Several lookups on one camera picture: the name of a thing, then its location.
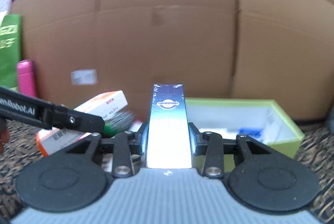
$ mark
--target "round logo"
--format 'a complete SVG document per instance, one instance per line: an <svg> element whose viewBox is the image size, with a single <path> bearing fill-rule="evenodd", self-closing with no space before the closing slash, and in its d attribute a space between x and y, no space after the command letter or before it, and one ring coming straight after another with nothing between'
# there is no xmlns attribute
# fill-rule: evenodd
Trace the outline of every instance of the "round logo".
<svg viewBox="0 0 334 224"><path fill-rule="evenodd" d="M180 103L172 99L165 99L157 103L157 106L160 106L164 110L172 110L178 105L180 105Z"/></svg>

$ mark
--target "gray gripper base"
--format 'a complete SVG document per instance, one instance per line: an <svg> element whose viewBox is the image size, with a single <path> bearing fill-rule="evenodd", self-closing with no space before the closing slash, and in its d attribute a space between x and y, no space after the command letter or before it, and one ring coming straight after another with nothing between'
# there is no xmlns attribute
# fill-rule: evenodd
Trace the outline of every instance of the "gray gripper base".
<svg viewBox="0 0 334 224"><path fill-rule="evenodd" d="M222 182L196 169L142 168L114 181L107 193L84 209L45 213L26 209L13 224L319 224L308 211L267 215L250 210Z"/></svg>

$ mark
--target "green open box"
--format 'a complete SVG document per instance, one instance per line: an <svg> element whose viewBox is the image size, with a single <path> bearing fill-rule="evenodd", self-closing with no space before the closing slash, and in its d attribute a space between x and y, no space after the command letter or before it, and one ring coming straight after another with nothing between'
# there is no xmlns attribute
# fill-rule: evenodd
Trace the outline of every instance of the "green open box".
<svg viewBox="0 0 334 224"><path fill-rule="evenodd" d="M304 137L298 126L274 100L186 98L188 122L198 129L262 128L264 143L289 157L294 157ZM195 157L200 168L203 157ZM224 157L225 170L234 168L232 155Z"/></svg>

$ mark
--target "white label sticker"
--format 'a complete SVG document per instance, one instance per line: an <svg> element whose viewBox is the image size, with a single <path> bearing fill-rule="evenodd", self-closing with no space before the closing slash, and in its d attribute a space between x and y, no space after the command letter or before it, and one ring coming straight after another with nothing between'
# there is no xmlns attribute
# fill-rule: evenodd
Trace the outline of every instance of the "white label sticker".
<svg viewBox="0 0 334 224"><path fill-rule="evenodd" d="M97 83L96 69L76 70L71 73L73 85L94 85Z"/></svg>

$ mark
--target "silver bolt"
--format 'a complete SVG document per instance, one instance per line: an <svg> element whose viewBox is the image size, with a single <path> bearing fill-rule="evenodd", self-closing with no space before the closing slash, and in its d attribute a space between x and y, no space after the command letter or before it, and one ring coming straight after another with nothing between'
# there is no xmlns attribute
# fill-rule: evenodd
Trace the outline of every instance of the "silver bolt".
<svg viewBox="0 0 334 224"><path fill-rule="evenodd" d="M130 169L125 165L120 165L119 167L114 168L114 172L117 175L127 175L130 173Z"/></svg>
<svg viewBox="0 0 334 224"><path fill-rule="evenodd" d="M209 176L218 176L221 174L221 169L219 167L208 167L205 173Z"/></svg>

